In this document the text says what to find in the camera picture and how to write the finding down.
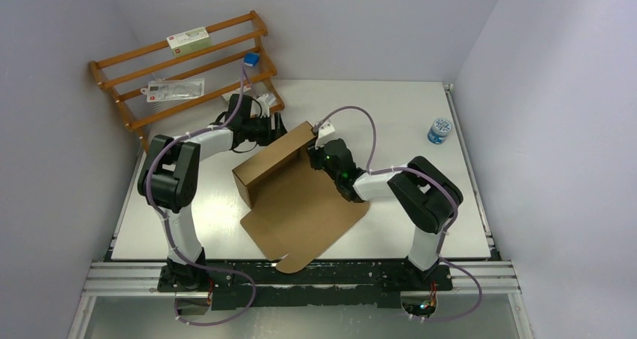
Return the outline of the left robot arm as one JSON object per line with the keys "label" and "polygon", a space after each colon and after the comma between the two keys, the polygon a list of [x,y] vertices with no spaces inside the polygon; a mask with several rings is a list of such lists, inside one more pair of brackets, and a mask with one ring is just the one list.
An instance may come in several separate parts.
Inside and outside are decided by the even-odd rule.
{"label": "left robot arm", "polygon": [[212,268],[206,265],[192,215],[200,163],[234,151],[245,141],[266,147],[286,134],[281,114],[263,107],[253,113],[256,102],[249,95],[234,94],[229,108],[208,126],[180,136],[152,138],[137,190],[158,215],[168,243],[158,290],[190,292],[210,283]]}

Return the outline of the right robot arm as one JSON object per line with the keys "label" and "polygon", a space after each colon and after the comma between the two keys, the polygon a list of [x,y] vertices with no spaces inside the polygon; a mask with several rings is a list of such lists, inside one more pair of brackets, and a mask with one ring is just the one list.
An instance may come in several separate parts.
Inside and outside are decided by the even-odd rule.
{"label": "right robot arm", "polygon": [[406,257],[406,282],[424,289],[439,266],[444,237],[457,219],[463,194],[439,169],[423,156],[405,165],[365,171],[357,166],[344,140],[338,138],[317,146],[306,146],[312,169],[324,171],[341,196],[364,203],[394,198],[415,227]]}

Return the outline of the brown cardboard box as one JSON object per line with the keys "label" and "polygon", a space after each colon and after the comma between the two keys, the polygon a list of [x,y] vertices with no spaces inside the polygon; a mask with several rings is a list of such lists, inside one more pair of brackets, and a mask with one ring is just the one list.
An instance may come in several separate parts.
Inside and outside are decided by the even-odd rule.
{"label": "brown cardboard box", "polygon": [[325,172],[311,168],[306,145],[313,137],[301,123],[232,171],[249,207],[240,224],[284,274],[304,269],[370,208],[345,200]]}

